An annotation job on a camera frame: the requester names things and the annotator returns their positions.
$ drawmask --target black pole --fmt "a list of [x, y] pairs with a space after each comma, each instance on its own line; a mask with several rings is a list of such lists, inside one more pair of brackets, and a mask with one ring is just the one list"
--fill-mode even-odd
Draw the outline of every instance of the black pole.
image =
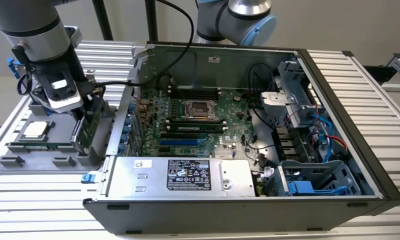
[[113, 33], [112, 33], [112, 27], [109, 25], [108, 21], [108, 15], [106, 15], [106, 8], [104, 4], [104, 0], [92, 0], [97, 22], [100, 26], [100, 32], [104, 40], [113, 41]]
[[147, 11], [149, 41], [157, 41], [159, 32], [157, 32], [156, 0], [145, 0], [145, 11]]

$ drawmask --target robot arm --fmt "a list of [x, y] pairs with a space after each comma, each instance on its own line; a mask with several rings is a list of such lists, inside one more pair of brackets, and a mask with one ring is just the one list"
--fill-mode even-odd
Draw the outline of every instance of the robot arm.
[[261, 46], [277, 24], [272, 0], [199, 0], [197, 43], [228, 39], [236, 45]]
[[[40, 83], [32, 90], [36, 102], [57, 113], [70, 111], [80, 119], [90, 102], [88, 95], [102, 91], [84, 75], [54, 8], [74, 1], [0, 0], [0, 30], [26, 76]], [[199, 0], [197, 42], [228, 39], [237, 45], [263, 45], [277, 22], [271, 6], [271, 0]]]
[[0, 30], [12, 51], [34, 76], [38, 102], [58, 113], [82, 107], [77, 84], [86, 81], [82, 67], [54, 6], [70, 0], [0, 0]]

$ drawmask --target power supply label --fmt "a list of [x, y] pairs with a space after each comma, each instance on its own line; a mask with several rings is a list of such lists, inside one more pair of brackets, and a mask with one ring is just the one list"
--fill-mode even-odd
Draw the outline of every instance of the power supply label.
[[167, 189], [171, 191], [212, 190], [209, 160], [169, 160]]

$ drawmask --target green circuit board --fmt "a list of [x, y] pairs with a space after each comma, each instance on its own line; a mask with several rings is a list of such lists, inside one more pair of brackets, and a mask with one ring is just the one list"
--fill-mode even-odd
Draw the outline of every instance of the green circuit board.
[[160, 147], [169, 148], [168, 155], [187, 157], [209, 157], [215, 149], [233, 148], [233, 159], [253, 158], [253, 153], [245, 152], [241, 144], [241, 136], [245, 140], [255, 133], [252, 121], [248, 117], [248, 100], [235, 101], [233, 97], [241, 96], [236, 90], [223, 90], [219, 100], [213, 100], [215, 115], [227, 122], [228, 129], [223, 133], [199, 133], [197, 146], [163, 146], [160, 145], [161, 134], [167, 133], [165, 120], [168, 118], [181, 120], [185, 115], [185, 100], [171, 99], [167, 93], [153, 88], [143, 89], [141, 102], [151, 103], [143, 106], [144, 141], [141, 156], [156, 157], [163, 155]]

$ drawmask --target motherboard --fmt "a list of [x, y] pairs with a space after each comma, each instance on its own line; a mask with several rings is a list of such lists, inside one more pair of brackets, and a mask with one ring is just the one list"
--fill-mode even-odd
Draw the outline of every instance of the motherboard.
[[255, 134], [247, 94], [240, 90], [219, 90], [209, 97], [176, 94], [177, 98], [155, 88], [141, 91], [141, 156], [253, 159], [245, 143]]

